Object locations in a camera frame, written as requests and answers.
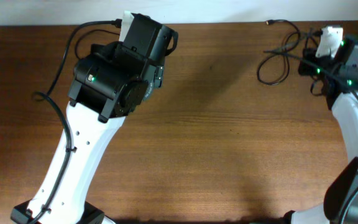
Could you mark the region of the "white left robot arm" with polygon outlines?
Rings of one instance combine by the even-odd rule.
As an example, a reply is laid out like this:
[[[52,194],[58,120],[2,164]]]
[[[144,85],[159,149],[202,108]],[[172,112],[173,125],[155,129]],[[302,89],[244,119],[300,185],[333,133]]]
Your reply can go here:
[[[63,132],[36,195],[11,212],[14,223],[110,223],[86,201],[101,158],[125,118],[160,88],[177,31],[149,16],[125,12],[112,22],[119,39],[94,44],[73,70]]]

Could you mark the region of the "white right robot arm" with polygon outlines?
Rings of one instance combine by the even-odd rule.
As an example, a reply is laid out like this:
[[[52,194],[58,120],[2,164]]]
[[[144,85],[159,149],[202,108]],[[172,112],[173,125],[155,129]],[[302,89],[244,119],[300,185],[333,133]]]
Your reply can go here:
[[[321,95],[341,129],[348,164],[322,204],[291,210],[280,223],[358,223],[358,37],[321,34],[317,49],[303,51],[298,72],[323,82]]]

